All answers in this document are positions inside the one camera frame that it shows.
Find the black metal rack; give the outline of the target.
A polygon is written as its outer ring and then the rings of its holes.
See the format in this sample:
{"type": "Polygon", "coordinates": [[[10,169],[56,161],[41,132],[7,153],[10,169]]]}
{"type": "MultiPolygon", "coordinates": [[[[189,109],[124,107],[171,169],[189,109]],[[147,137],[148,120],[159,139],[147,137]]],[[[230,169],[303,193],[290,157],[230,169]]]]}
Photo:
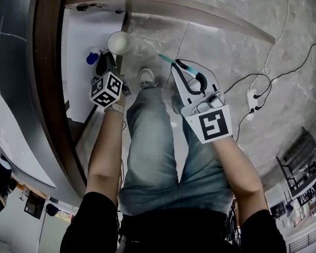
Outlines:
{"type": "Polygon", "coordinates": [[[303,195],[316,183],[316,139],[304,127],[284,155],[276,160],[292,199],[303,195]]]}

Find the white wristband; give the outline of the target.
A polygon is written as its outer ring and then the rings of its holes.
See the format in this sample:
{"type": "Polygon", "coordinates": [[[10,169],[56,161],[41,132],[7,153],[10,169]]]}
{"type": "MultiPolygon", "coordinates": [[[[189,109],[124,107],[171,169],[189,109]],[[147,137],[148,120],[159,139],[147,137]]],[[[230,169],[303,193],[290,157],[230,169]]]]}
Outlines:
{"type": "Polygon", "coordinates": [[[113,103],[110,106],[106,107],[104,111],[115,111],[123,115],[125,109],[124,106],[119,105],[118,103],[113,103]]]}

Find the person's left forearm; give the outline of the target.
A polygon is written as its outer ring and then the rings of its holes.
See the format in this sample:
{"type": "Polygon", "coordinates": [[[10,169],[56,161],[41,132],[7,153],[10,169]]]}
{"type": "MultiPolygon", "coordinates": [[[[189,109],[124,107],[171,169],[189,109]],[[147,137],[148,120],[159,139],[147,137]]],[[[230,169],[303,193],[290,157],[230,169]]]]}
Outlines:
{"type": "Polygon", "coordinates": [[[116,203],[122,157],[123,115],[106,111],[88,165],[86,193],[97,192],[116,203]]]}

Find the beige cabinet door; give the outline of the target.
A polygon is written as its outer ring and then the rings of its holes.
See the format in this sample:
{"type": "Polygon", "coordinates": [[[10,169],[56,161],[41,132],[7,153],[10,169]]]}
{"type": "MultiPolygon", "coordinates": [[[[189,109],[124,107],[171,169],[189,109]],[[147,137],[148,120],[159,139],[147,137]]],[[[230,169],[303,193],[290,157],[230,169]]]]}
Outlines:
{"type": "Polygon", "coordinates": [[[200,25],[251,36],[270,44],[275,38],[223,9],[194,0],[65,0],[66,7],[100,7],[104,10],[177,18],[200,25]]]}

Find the white cup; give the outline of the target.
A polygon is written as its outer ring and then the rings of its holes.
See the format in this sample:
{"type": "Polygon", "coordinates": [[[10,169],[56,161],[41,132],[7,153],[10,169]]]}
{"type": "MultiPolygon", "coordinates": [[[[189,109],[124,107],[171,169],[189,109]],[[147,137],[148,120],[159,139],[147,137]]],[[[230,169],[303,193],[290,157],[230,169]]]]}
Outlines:
{"type": "Polygon", "coordinates": [[[130,49],[131,41],[132,38],[128,33],[118,31],[109,36],[107,48],[115,55],[123,55],[130,49]]]}

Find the blue capped tube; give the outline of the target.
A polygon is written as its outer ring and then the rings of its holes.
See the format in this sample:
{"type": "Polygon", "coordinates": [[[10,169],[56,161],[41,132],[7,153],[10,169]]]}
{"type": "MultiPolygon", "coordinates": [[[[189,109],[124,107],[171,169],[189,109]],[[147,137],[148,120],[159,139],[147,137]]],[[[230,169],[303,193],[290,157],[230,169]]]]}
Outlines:
{"type": "Polygon", "coordinates": [[[100,50],[98,48],[94,48],[90,50],[89,55],[86,58],[86,62],[88,65],[93,65],[100,56],[100,50]]]}

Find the person's right forearm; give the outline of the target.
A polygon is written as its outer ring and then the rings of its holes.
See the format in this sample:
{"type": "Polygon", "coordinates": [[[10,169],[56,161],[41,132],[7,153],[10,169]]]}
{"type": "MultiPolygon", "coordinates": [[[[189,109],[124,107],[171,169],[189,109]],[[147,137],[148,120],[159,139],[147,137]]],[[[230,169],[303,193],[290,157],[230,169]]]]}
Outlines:
{"type": "Polygon", "coordinates": [[[262,182],[250,159],[232,137],[212,142],[226,179],[235,195],[239,210],[239,223],[261,210],[267,210],[262,182]]]}

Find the person's black shirt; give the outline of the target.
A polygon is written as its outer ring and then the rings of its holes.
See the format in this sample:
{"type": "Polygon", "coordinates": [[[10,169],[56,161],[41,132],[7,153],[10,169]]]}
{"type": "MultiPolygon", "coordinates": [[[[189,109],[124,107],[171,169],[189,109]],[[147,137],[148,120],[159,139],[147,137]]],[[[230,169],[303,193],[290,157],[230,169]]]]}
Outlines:
{"type": "Polygon", "coordinates": [[[269,211],[241,227],[240,245],[225,240],[225,214],[208,209],[163,209],[117,221],[114,203],[87,193],[67,228],[60,253],[287,253],[269,211]]]}

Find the person's grey jeans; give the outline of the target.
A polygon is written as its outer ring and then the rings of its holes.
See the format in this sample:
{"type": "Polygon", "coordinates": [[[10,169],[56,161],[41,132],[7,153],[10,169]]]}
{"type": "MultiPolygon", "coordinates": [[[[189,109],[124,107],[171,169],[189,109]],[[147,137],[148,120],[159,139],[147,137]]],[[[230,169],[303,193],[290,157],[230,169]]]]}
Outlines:
{"type": "Polygon", "coordinates": [[[127,125],[131,144],[119,195],[123,214],[174,208],[229,212],[233,193],[218,155],[211,144],[200,143],[186,122],[188,154],[178,175],[170,116],[156,85],[140,89],[127,111],[127,125]]]}

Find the white sink basin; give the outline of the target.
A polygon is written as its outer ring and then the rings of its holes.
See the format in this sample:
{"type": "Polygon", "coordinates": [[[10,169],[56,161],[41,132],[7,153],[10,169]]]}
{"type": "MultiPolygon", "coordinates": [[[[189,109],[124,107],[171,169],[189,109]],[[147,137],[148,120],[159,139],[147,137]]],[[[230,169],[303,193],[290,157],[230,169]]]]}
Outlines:
{"type": "Polygon", "coordinates": [[[28,146],[8,105],[0,95],[0,148],[6,157],[26,175],[55,188],[28,146]]]}

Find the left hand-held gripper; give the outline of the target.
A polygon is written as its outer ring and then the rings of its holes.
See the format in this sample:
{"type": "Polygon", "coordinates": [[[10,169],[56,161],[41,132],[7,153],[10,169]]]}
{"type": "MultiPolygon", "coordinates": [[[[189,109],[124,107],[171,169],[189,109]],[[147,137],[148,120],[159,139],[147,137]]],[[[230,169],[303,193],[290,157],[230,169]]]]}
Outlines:
{"type": "Polygon", "coordinates": [[[125,76],[117,75],[117,64],[112,53],[100,54],[95,73],[103,76],[91,85],[90,101],[92,103],[100,107],[109,107],[121,98],[122,93],[125,96],[131,94],[125,76]]]}

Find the teal toothbrush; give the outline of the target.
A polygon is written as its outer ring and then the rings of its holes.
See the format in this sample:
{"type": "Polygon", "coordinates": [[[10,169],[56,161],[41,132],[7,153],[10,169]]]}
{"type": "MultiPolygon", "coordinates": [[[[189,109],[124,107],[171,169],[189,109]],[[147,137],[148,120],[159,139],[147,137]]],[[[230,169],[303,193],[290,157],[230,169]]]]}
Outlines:
{"type": "Polygon", "coordinates": [[[200,76],[200,72],[198,72],[197,70],[195,70],[194,68],[182,63],[180,60],[172,60],[170,58],[168,58],[167,56],[163,55],[163,54],[159,54],[159,57],[161,59],[163,59],[164,61],[172,64],[172,65],[176,65],[177,67],[180,67],[181,69],[184,69],[187,71],[188,75],[190,75],[192,78],[196,78],[197,76],[200,76]]]}

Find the person's left white shoe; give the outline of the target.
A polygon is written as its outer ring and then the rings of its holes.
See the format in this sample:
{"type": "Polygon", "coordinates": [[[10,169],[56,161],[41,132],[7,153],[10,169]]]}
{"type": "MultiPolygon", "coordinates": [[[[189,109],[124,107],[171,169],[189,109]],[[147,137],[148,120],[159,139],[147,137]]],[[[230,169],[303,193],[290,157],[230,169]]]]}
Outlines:
{"type": "Polygon", "coordinates": [[[155,87],[155,76],[153,72],[147,67],[139,70],[138,79],[140,88],[142,90],[155,87]]]}

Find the black vanity top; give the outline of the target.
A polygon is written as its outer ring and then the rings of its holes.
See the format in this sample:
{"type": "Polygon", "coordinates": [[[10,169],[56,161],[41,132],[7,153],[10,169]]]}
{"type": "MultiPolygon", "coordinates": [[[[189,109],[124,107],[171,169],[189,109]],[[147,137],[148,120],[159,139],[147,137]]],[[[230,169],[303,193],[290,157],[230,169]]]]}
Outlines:
{"type": "Polygon", "coordinates": [[[81,199],[65,180],[47,140],[34,95],[32,50],[36,0],[0,0],[0,95],[15,117],[36,160],[55,188],[26,175],[5,155],[16,175],[35,189],[71,205],[81,199]]]}

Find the white power strip with plugs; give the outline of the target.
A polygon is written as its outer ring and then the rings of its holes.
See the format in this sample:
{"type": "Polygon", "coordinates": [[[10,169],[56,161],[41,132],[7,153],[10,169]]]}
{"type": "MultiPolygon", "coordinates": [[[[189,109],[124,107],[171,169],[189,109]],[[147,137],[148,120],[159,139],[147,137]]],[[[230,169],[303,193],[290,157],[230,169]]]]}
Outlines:
{"type": "Polygon", "coordinates": [[[259,109],[258,98],[259,96],[257,95],[256,89],[247,90],[246,99],[250,113],[254,113],[259,109]]]}

